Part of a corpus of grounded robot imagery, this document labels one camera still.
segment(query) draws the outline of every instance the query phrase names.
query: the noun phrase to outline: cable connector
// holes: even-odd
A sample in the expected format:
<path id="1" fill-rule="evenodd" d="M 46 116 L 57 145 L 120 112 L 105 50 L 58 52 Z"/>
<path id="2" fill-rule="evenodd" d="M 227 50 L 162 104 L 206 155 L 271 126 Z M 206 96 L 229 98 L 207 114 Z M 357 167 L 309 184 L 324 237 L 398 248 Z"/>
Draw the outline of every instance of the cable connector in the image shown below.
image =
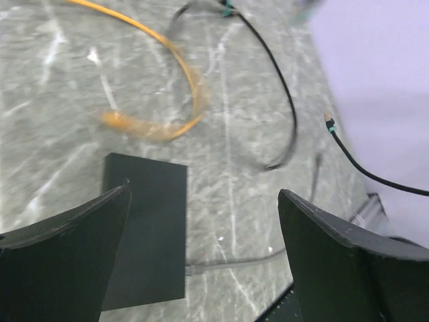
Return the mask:
<path id="1" fill-rule="evenodd" d="M 330 116 L 329 113 L 325 113 L 324 114 L 324 120 L 326 122 L 326 128 L 328 129 L 329 133 L 335 132 L 336 128 L 335 128 L 335 121 L 334 119 Z"/>
<path id="2" fill-rule="evenodd" d="M 185 266 L 185 276 L 196 276 L 204 274 L 205 269 L 204 265 L 186 265 Z"/>
<path id="3" fill-rule="evenodd" d="M 219 0 L 219 3 L 225 7 L 222 11 L 222 17 L 230 17 L 233 15 L 233 11 L 231 9 L 234 9 L 234 7 L 228 0 Z"/>

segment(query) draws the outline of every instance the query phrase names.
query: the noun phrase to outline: cable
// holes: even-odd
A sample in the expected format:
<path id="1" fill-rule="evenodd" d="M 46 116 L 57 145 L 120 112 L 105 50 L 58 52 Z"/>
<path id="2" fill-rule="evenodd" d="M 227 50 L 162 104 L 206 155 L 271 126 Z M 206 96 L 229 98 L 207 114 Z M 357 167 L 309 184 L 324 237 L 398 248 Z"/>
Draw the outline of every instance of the cable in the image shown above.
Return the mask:
<path id="1" fill-rule="evenodd" d="M 276 160 L 274 160 L 271 164 L 266 165 L 266 170 L 274 170 L 277 168 L 281 168 L 282 166 L 285 166 L 292 156 L 294 155 L 296 151 L 296 142 L 298 140 L 298 116 L 295 109 L 294 100 L 292 98 L 292 95 L 290 94 L 290 90 L 288 88 L 288 85 L 285 81 L 285 78 L 271 52 L 268 45 L 265 43 L 259 32 L 251 25 L 251 23 L 235 8 L 232 6 L 228 1 L 220 0 L 219 3 L 223 6 L 223 15 L 225 17 L 230 16 L 237 16 L 253 33 L 253 35 L 259 40 L 265 51 L 267 52 L 269 59 L 271 60 L 271 63 L 274 66 L 275 71 L 277 72 L 278 77 L 280 78 L 280 82 L 282 83 L 282 86 L 284 88 L 284 91 L 286 93 L 286 96 L 288 98 L 288 103 L 290 105 L 290 109 L 292 110 L 292 120 L 293 120 L 293 128 L 292 128 L 292 135 L 289 141 L 289 144 L 287 145 L 285 152 Z M 180 8 L 173 16 L 172 23 L 175 22 L 183 13 L 185 13 L 186 10 L 190 8 L 192 3 L 185 4 L 182 8 Z"/>
<path id="2" fill-rule="evenodd" d="M 310 193 L 310 198 L 308 199 L 308 201 L 311 203 L 313 203 L 314 197 L 316 195 L 316 187 L 318 184 L 321 166 L 322 166 L 322 154 L 317 153 L 315 157 L 315 162 L 314 162 L 314 172 L 313 172 L 314 175 L 313 175 L 313 180 L 311 185 L 311 193 Z M 204 264 L 190 264 L 190 265 L 186 265 L 185 267 L 185 275 L 196 276 L 196 275 L 204 274 L 205 272 L 208 272 L 211 270 L 224 270 L 224 269 L 241 268 L 241 267 L 248 267 L 248 266 L 254 266 L 254 265 L 262 265 L 262 264 L 271 262 L 272 260 L 276 260 L 285 254 L 286 254 L 286 249 L 283 248 L 282 250 L 279 250 L 275 253 L 272 253 L 268 256 L 264 256 L 261 258 L 246 258 L 243 260 L 234 260 L 230 262 L 209 262 Z"/>
<path id="3" fill-rule="evenodd" d="M 396 182 L 388 181 L 386 179 L 380 178 L 379 176 L 376 176 L 373 173 L 370 173 L 368 170 L 365 170 L 351 156 L 350 152 L 347 150 L 347 148 L 341 142 L 340 138 L 337 136 L 337 134 L 336 134 L 336 128 L 334 126 L 335 125 L 334 119 L 330 116 L 329 113 L 326 113 L 324 115 L 324 117 L 325 117 L 326 127 L 328 128 L 328 131 L 332 134 L 335 142 L 339 145 L 340 149 L 344 152 L 345 156 L 349 159 L 349 161 L 351 162 L 351 164 L 353 166 L 355 166 L 355 168 L 358 171 L 360 171 L 361 173 L 363 173 L 368 178 L 373 179 L 373 180 L 375 180 L 377 182 L 380 182 L 381 184 L 384 184 L 386 186 L 390 186 L 391 188 L 394 188 L 394 189 L 397 189 L 397 190 L 401 190 L 401 191 L 405 191 L 407 193 L 414 193 L 415 195 L 421 195 L 421 196 L 427 196 L 427 197 L 429 197 L 429 191 L 421 190 L 421 189 L 416 189 L 416 188 L 411 188 L 409 186 L 404 186 L 404 185 L 396 183 Z"/>
<path id="4" fill-rule="evenodd" d="M 136 119 L 130 116 L 127 116 L 118 112 L 107 112 L 101 115 L 101 122 L 113 129 L 127 132 L 131 135 L 144 137 L 149 140 L 173 140 L 186 131 L 194 127 L 201 119 L 203 106 L 208 99 L 208 94 L 206 87 L 202 81 L 202 77 L 200 73 L 195 69 L 191 68 L 187 65 L 185 60 L 183 59 L 179 48 L 166 37 L 159 35 L 157 32 L 149 29 L 148 27 L 142 25 L 138 21 L 127 17 L 121 13 L 103 7 L 101 5 L 97 5 L 95 3 L 91 3 L 86 0 L 67 0 L 71 3 L 75 3 L 84 7 L 88 7 L 90 9 L 94 9 L 106 15 L 110 15 L 117 19 L 120 19 L 138 29 L 145 32 L 149 36 L 156 39 L 158 42 L 163 44 L 166 48 L 168 48 L 173 54 L 174 58 L 178 61 L 180 67 L 182 68 L 186 78 L 188 79 L 190 89 L 192 92 L 192 115 L 191 120 L 185 124 L 161 124 L 154 123 L 150 121 L 144 121 L 140 119 Z"/>

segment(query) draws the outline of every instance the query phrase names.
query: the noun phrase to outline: gray marble surface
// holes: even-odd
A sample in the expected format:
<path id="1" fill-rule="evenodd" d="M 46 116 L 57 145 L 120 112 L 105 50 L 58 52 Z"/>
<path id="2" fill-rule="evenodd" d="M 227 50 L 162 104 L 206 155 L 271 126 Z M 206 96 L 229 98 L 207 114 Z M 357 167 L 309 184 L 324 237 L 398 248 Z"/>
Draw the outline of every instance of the gray marble surface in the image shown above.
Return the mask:
<path id="1" fill-rule="evenodd" d="M 183 0 L 98 0 L 164 32 Z M 179 43 L 204 73 L 205 118 L 173 142 L 153 144 L 103 127 L 119 108 L 158 121 L 189 115 L 189 90 L 149 36 L 62 0 L 0 1 L 0 231 L 23 227 L 100 193 L 109 152 L 190 167 L 188 250 L 193 262 L 258 257 L 284 246 L 276 197 L 308 197 L 314 154 L 324 151 L 315 203 L 349 217 L 363 183 L 324 128 L 335 110 L 305 26 L 290 28 L 292 1 L 238 3 L 278 58 L 296 100 L 298 151 L 272 172 L 287 143 L 290 108 L 266 53 L 238 19 L 192 12 Z M 88 59 L 97 52 L 99 64 Z M 252 321 L 291 282 L 286 257 L 187 278 L 186 298 L 103 313 L 107 321 Z"/>

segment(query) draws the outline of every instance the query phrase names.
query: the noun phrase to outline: black cable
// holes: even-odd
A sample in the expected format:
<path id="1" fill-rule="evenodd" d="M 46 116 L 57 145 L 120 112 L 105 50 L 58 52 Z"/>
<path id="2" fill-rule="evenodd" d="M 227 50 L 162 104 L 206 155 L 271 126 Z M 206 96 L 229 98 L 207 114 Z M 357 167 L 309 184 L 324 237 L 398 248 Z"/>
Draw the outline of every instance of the black cable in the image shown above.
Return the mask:
<path id="1" fill-rule="evenodd" d="M 380 182 L 381 184 L 384 184 L 386 186 L 390 186 L 391 188 L 394 188 L 394 189 L 397 189 L 397 190 L 401 190 L 401 191 L 405 191 L 407 193 L 414 193 L 415 195 L 421 195 L 421 196 L 427 196 L 427 197 L 429 197 L 429 191 L 421 190 L 421 189 L 416 189 L 416 188 L 412 188 L 412 187 L 409 187 L 409 186 L 404 186 L 404 185 L 396 183 L 396 182 L 388 181 L 386 179 L 380 178 L 379 176 L 376 176 L 373 173 L 370 173 L 368 170 L 365 170 L 352 157 L 352 155 L 350 154 L 350 152 L 347 150 L 347 148 L 341 142 L 340 138 L 337 136 L 337 134 L 335 132 L 335 126 L 334 126 L 335 121 L 334 121 L 334 119 L 329 114 L 325 114 L 325 121 L 326 121 L 326 127 L 328 128 L 329 132 L 332 134 L 335 142 L 339 145 L 340 149 L 344 152 L 345 156 L 349 159 L 349 161 L 351 162 L 351 164 L 358 171 L 360 171 L 361 173 L 363 173 L 368 178 L 373 179 L 373 180 L 375 180 L 377 182 Z"/>
<path id="2" fill-rule="evenodd" d="M 265 170 L 274 170 L 281 168 L 282 166 L 285 166 L 292 156 L 294 155 L 296 151 L 296 142 L 298 141 L 298 116 L 295 109 L 294 100 L 292 98 L 292 95 L 290 94 L 288 85 L 286 84 L 286 81 L 284 79 L 284 76 L 275 61 L 275 58 L 271 52 L 271 50 L 268 48 L 268 45 L 265 43 L 259 32 L 250 24 L 250 22 L 240 13 L 237 11 L 235 7 L 233 7 L 231 4 L 229 4 L 226 0 L 220 0 L 219 3 L 223 6 L 225 6 L 225 9 L 232 9 L 230 12 L 227 12 L 225 17 L 232 17 L 237 16 L 255 35 L 255 37 L 259 40 L 265 51 L 267 52 L 269 59 L 271 60 L 272 64 L 274 65 L 275 71 L 277 72 L 278 77 L 280 78 L 280 81 L 282 82 L 283 88 L 285 90 L 286 96 L 288 97 L 288 102 L 290 105 L 290 109 L 292 111 L 292 119 L 293 119 L 293 128 L 292 128 L 292 136 L 290 138 L 289 144 L 287 145 L 285 152 L 279 156 L 276 160 L 273 161 L 271 164 L 266 165 L 264 168 Z M 190 8 L 190 3 L 185 4 L 182 8 L 180 8 L 173 17 L 173 21 L 177 20 L 187 9 Z"/>

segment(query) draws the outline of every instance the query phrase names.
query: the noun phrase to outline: black rectangular device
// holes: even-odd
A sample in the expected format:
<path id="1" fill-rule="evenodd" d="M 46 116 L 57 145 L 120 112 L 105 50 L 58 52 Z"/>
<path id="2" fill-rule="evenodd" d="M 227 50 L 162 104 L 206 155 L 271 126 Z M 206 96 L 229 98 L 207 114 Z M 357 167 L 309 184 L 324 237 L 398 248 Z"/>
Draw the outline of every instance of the black rectangular device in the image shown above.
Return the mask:
<path id="1" fill-rule="evenodd" d="M 102 192 L 128 182 L 132 202 L 103 311 L 183 299 L 187 167 L 111 153 Z"/>

